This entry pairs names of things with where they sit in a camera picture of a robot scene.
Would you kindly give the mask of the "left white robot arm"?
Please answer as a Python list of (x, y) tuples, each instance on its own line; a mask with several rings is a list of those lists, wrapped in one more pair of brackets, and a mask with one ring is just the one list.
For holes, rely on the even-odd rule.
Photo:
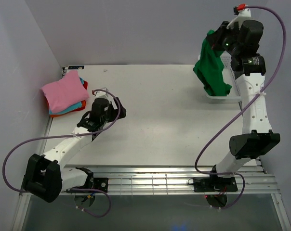
[(90, 144), (104, 129), (107, 123), (125, 118), (126, 109), (119, 98), (111, 102), (99, 97), (92, 103), (76, 125), (72, 136), (62, 140), (57, 146), (42, 155), (33, 154), (26, 167), (22, 187), (27, 192), (53, 202), (60, 192), (89, 192), (94, 185), (93, 173), (84, 168), (66, 169), (65, 165), (82, 148)]

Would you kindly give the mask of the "green t shirt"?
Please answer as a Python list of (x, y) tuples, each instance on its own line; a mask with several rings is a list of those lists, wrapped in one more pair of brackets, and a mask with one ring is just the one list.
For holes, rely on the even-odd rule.
[(224, 82), (224, 64), (221, 60), (223, 51), (215, 51), (212, 45), (203, 40), (200, 52), (200, 59), (193, 67), (193, 72), (203, 84), (205, 92), (213, 97), (226, 97), (232, 86)]

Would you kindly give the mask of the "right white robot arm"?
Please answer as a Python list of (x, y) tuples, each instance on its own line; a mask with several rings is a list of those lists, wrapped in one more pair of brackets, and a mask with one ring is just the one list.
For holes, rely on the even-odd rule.
[(222, 22), (206, 37), (214, 51), (225, 51), (231, 56), (231, 68), (240, 90), (243, 113), (242, 134), (229, 140), (229, 152), (212, 168), (209, 186), (220, 191), (226, 182), (247, 162), (265, 155), (280, 142), (267, 115), (265, 93), (265, 60), (257, 50), (263, 35), (263, 24), (245, 20), (234, 27)]

